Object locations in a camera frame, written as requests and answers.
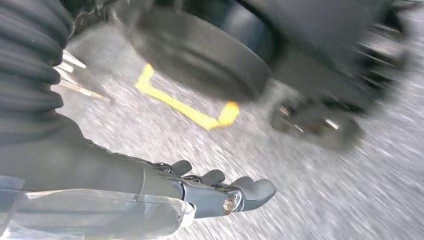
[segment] speckled floor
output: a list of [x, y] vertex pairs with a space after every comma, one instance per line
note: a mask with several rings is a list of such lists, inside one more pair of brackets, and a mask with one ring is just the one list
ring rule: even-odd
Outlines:
[[[114, 105], [67, 89], [59, 111], [85, 135], [112, 151], [153, 162], [191, 160], [195, 172], [222, 169], [230, 181], [269, 178], [275, 198], [259, 210], [197, 220], [176, 240], [422, 240], [424, 238], [424, 9], [409, 13], [414, 32], [409, 71], [390, 101], [359, 119], [362, 144], [346, 154], [273, 131], [269, 112], [289, 93], [275, 83], [254, 104], [241, 106], [236, 122], [206, 131], [134, 85], [145, 62], [109, 27], [69, 46], [88, 65], [80, 81], [113, 97]], [[155, 77], [172, 96], [217, 116], [224, 102]]]

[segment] clear plastic panel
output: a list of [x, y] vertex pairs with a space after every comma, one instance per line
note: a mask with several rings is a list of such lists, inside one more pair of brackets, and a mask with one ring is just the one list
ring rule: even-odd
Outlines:
[[159, 238], [190, 225], [195, 214], [189, 203], [163, 196], [92, 189], [25, 192], [1, 183], [0, 187], [0, 240]]

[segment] yellow floor marking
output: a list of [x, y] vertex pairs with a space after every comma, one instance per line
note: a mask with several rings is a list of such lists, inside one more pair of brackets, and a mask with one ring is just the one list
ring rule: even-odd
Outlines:
[[171, 97], [165, 92], [154, 88], [150, 84], [150, 80], [153, 77], [155, 71], [153, 67], [148, 64], [140, 77], [135, 87], [142, 93], [152, 96], [161, 102], [171, 106], [175, 110], [184, 114], [192, 121], [194, 121], [199, 126], [205, 128], [206, 130], [211, 130], [216, 127], [226, 127], [234, 123], [237, 116], [240, 113], [239, 105], [236, 102], [229, 101], [225, 107], [222, 109], [221, 114], [218, 119], [215, 119], [211, 116], [208, 116], [184, 103]]

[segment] black rubber wheel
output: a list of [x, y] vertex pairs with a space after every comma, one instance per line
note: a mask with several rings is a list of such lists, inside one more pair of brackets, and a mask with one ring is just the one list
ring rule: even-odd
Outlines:
[[293, 128], [289, 118], [296, 113], [299, 104], [295, 100], [287, 100], [277, 104], [271, 115], [271, 127], [279, 132], [288, 133]]
[[343, 112], [333, 112], [323, 123], [320, 131], [320, 145], [325, 148], [344, 151], [357, 143], [361, 133], [358, 123]]
[[398, 12], [407, 11], [407, 10], [412, 10], [418, 7], [419, 4], [420, 4], [419, 1], [414, 1], [414, 0], [395, 0], [393, 2], [393, 8]]
[[269, 24], [235, 0], [154, 1], [129, 38], [159, 72], [238, 102], [263, 94], [281, 44]]

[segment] metal bolt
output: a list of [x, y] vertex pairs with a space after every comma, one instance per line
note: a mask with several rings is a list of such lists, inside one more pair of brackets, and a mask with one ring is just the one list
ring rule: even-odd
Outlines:
[[228, 197], [225, 199], [223, 204], [224, 214], [229, 215], [234, 210], [234, 199], [232, 197]]

